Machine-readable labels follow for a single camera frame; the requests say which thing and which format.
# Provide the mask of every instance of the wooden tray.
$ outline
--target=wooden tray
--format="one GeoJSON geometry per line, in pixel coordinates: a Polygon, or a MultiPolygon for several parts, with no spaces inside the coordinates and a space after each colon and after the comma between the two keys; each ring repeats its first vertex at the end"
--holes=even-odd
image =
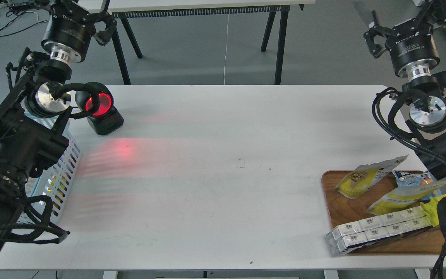
{"type": "MultiPolygon", "coordinates": [[[[372,203],[397,187],[395,176],[389,173],[366,193],[356,199],[346,198],[335,190],[336,185],[351,171],[327,171],[322,175],[321,183],[329,211],[331,228],[340,224],[372,217],[366,213],[372,203]]],[[[444,237],[439,227],[432,227],[422,233],[416,233],[396,240],[362,247],[353,254],[435,254],[439,255],[444,237]]]]}

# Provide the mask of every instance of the black table leg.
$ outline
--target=black table leg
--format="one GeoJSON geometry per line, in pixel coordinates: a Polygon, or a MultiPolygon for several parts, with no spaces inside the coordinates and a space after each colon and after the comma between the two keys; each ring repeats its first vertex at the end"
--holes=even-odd
{"type": "Polygon", "coordinates": [[[120,44],[120,37],[118,36],[118,30],[113,33],[113,46],[115,46],[115,53],[117,54],[118,66],[120,66],[120,72],[122,73],[122,78],[125,85],[130,85],[129,71],[127,70],[127,65],[125,63],[124,52],[122,50],[122,45],[120,44]]]}
{"type": "Polygon", "coordinates": [[[276,54],[276,70],[274,71],[274,84],[281,84],[281,69],[283,68],[283,52],[285,51],[286,24],[288,10],[282,10],[280,16],[280,33],[278,34],[278,53],[276,54]]]}
{"type": "Polygon", "coordinates": [[[268,46],[269,35],[271,34],[271,28],[273,28],[274,16],[276,11],[270,11],[268,16],[268,22],[266,23],[266,30],[264,31],[264,38],[262,39],[261,51],[265,52],[268,46]]]}
{"type": "Polygon", "coordinates": [[[124,25],[125,31],[127,32],[127,36],[129,37],[130,43],[133,46],[133,50],[135,51],[135,54],[137,55],[138,58],[142,58],[142,52],[140,51],[140,48],[137,43],[137,40],[135,39],[135,36],[133,35],[129,20],[127,18],[120,18],[120,21],[122,21],[122,25],[124,25]]]}

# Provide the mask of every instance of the white table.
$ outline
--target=white table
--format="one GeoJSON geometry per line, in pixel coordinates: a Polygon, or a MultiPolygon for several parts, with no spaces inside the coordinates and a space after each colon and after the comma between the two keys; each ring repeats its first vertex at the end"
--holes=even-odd
{"type": "MultiPolygon", "coordinates": [[[[80,0],[79,4],[90,12],[97,12],[106,0],[80,0]]],[[[135,39],[128,18],[158,17],[158,16],[198,16],[204,14],[242,14],[248,12],[269,12],[265,34],[262,39],[261,51],[266,51],[273,27],[276,12],[280,15],[280,31],[278,33],[278,51],[276,54],[276,69],[274,84],[281,84],[283,68],[283,53],[285,51],[286,26],[290,5],[312,4],[315,0],[111,0],[108,11],[113,17],[119,18],[129,37],[130,43],[138,58],[142,52],[135,39]]],[[[118,33],[113,34],[113,45],[117,55],[118,65],[124,84],[131,84],[129,71],[126,67],[124,52],[118,33]]]]}
{"type": "Polygon", "coordinates": [[[383,86],[109,88],[123,127],[97,136],[85,120],[70,124],[84,154],[58,224],[71,235],[57,245],[7,243],[0,270],[434,264],[436,255],[333,257],[324,240],[324,172],[405,154],[398,169],[424,169],[371,116],[383,86]]]}

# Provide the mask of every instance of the gray floor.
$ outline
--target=gray floor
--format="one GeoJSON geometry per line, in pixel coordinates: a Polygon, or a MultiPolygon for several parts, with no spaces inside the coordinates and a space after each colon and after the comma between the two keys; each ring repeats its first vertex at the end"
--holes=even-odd
{"type": "MultiPolygon", "coordinates": [[[[382,25],[393,26],[414,17],[419,8],[410,0],[317,0],[304,11],[293,6],[288,19],[282,84],[382,84],[400,88],[406,80],[393,74],[388,54],[375,60],[363,41],[362,34],[367,30],[372,9],[377,10],[382,25]]],[[[2,11],[0,26],[8,21],[2,11]]],[[[45,12],[38,13],[41,20],[46,18],[45,12]]],[[[145,55],[141,60],[135,57],[120,27],[132,84],[273,84],[278,17],[268,50],[262,53],[259,49],[266,20],[267,14],[131,19],[145,55]]],[[[35,22],[35,14],[25,14],[0,34],[21,30],[35,22]]],[[[0,102],[8,93],[6,64],[16,63],[25,47],[40,51],[45,29],[46,25],[40,24],[17,35],[0,38],[0,102]]],[[[441,63],[433,72],[445,71],[446,34],[437,31],[435,41],[441,63]]],[[[99,46],[92,41],[85,62],[73,65],[72,69],[71,82],[122,84],[113,44],[99,46]]],[[[29,279],[35,272],[0,272],[0,278],[29,279]]],[[[413,270],[351,270],[340,271],[339,275],[341,279],[416,278],[413,270]]],[[[101,276],[101,272],[58,272],[61,279],[101,276]]],[[[322,272],[259,270],[216,270],[208,274],[208,277],[258,276],[323,277],[322,272]]],[[[35,279],[54,277],[54,271],[42,271],[35,279]]],[[[202,277],[202,272],[121,272],[118,277],[202,277]]]]}

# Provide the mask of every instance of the yellow snack bag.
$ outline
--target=yellow snack bag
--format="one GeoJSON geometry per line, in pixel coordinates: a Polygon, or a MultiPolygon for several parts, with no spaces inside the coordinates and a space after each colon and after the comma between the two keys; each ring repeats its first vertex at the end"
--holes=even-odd
{"type": "Polygon", "coordinates": [[[347,198],[359,198],[370,187],[382,180],[396,166],[407,159],[408,155],[396,157],[380,163],[361,165],[347,174],[335,189],[347,198]]]}
{"type": "Polygon", "coordinates": [[[442,196],[432,196],[428,203],[421,203],[421,208],[423,208],[424,212],[428,216],[428,219],[431,222],[431,225],[437,227],[439,225],[438,214],[437,214],[437,204],[439,201],[444,198],[446,194],[442,196]]]}
{"type": "Polygon", "coordinates": [[[446,184],[446,180],[434,181],[428,184],[397,187],[388,194],[375,201],[367,210],[368,213],[383,215],[404,210],[411,207],[420,198],[431,194],[436,189],[446,184]]]}

